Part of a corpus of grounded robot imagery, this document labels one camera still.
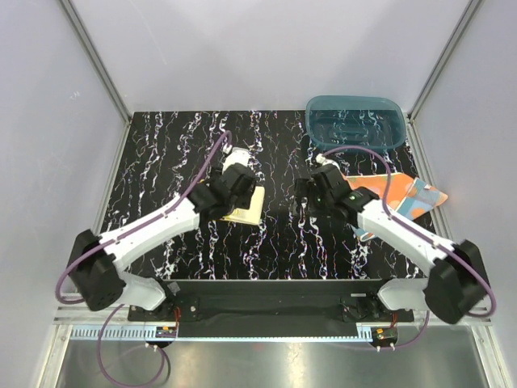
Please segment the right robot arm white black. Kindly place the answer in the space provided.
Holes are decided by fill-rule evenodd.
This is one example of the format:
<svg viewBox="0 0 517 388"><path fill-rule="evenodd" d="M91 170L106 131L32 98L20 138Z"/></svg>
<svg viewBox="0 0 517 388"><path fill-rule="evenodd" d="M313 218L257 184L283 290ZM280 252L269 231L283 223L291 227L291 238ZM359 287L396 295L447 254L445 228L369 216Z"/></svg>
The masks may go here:
<svg viewBox="0 0 517 388"><path fill-rule="evenodd" d="M427 310L444 323L456 324L489 294L481 252L473 242L453 242L396 215L375 192L352 188L334 165L296 179L293 209L365 230L424 273L422 279L384 283L366 302L376 320L387 319L395 310Z"/></svg>

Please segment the yellow crocodile towel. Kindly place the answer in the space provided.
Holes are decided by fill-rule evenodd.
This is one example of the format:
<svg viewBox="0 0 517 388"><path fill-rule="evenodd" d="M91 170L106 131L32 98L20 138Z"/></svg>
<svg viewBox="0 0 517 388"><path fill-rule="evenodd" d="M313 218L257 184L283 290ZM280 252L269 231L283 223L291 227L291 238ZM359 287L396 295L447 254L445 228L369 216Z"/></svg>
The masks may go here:
<svg viewBox="0 0 517 388"><path fill-rule="evenodd" d="M256 187L248 209L236 208L231 214L224 216L221 220L258 226L262 219L264 198L265 188L261 186Z"/></svg>

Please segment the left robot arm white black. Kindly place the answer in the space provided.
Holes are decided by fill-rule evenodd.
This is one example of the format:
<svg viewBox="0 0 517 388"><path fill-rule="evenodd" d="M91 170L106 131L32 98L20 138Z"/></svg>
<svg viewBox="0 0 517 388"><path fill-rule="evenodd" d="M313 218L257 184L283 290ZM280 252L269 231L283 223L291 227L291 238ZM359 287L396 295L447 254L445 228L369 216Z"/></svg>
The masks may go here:
<svg viewBox="0 0 517 388"><path fill-rule="evenodd" d="M153 277L129 273L128 267L164 242L231 214L259 225L264 197L254 172L235 163L124 227L100 236L81 232L70 255L69 277L91 311L126 304L167 319L174 312L172 291Z"/></svg>

